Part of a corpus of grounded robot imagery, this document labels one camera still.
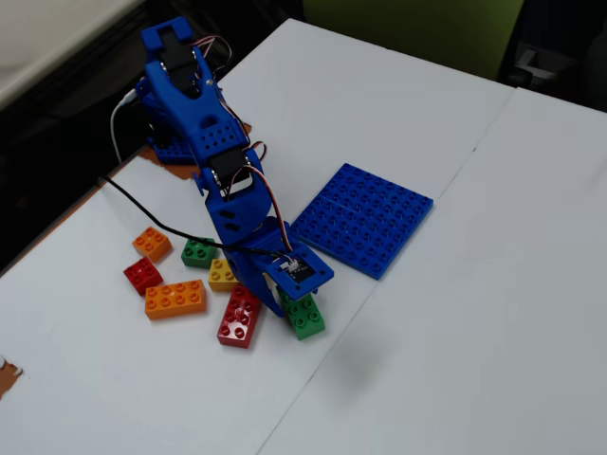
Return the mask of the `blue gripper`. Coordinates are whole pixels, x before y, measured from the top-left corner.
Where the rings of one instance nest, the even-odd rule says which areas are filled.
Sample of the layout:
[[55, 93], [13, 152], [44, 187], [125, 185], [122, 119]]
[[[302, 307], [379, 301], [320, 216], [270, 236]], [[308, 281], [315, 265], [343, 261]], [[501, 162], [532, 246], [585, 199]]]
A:
[[[272, 292], [308, 291], [308, 247], [287, 222], [268, 216], [251, 234], [224, 250], [232, 271], [274, 315], [285, 315]], [[316, 296], [319, 288], [313, 289]]]

